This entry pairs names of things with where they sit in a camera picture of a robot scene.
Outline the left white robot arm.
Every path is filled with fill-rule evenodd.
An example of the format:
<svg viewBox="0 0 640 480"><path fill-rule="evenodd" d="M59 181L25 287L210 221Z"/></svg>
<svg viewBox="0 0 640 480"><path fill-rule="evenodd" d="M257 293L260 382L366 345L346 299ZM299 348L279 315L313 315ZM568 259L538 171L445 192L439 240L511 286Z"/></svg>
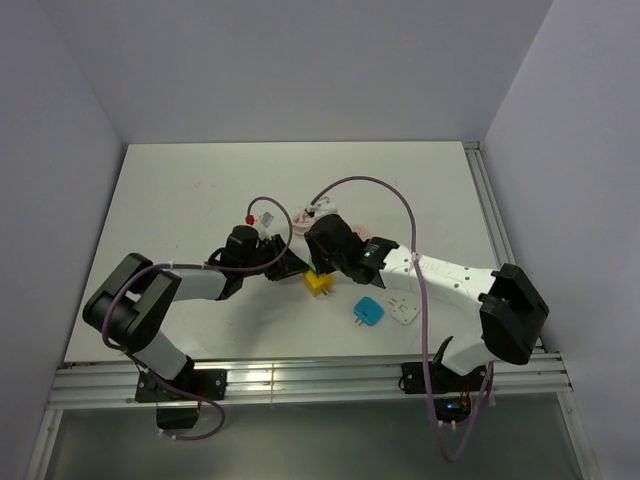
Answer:
<svg viewBox="0 0 640 480"><path fill-rule="evenodd" d="M308 270L281 235L262 238L253 227L236 226L201 266L178 269L127 255L86 302L82 319L110 348L159 375L159 388L170 398L183 399L193 391L195 375L193 360L161 330L171 304L227 300L247 277L280 281Z"/></svg>

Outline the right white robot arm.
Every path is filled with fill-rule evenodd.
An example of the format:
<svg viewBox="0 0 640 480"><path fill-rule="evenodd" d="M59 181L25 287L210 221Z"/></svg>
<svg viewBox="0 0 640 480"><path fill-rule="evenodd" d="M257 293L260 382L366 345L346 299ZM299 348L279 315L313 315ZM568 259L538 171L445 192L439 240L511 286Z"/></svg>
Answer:
<svg viewBox="0 0 640 480"><path fill-rule="evenodd" d="M433 378L446 390L492 361L527 364L549 316L541 294L514 264L472 268L421 255L393 240L365 241L337 214L317 220L304 237L319 274L338 271L357 284L426 294L475 318L474 326L439 350Z"/></svg>

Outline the white plug adapter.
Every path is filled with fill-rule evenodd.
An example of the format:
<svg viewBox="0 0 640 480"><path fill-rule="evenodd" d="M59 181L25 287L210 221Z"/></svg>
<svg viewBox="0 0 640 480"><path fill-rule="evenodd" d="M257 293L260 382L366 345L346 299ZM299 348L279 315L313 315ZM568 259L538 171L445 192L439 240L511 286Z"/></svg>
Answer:
<svg viewBox="0 0 640 480"><path fill-rule="evenodd" d="M421 313L421 300L416 295L392 294L388 306L390 315L403 326L411 324Z"/></svg>

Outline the yellow cube socket adapter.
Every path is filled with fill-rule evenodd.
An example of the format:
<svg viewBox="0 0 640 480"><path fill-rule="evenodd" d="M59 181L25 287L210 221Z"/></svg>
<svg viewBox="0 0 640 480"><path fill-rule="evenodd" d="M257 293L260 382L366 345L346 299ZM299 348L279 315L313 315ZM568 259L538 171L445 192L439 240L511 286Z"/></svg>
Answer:
<svg viewBox="0 0 640 480"><path fill-rule="evenodd" d="M313 297L329 295L333 288L334 280L333 274L316 274L313 271L307 271L303 275L303 283Z"/></svg>

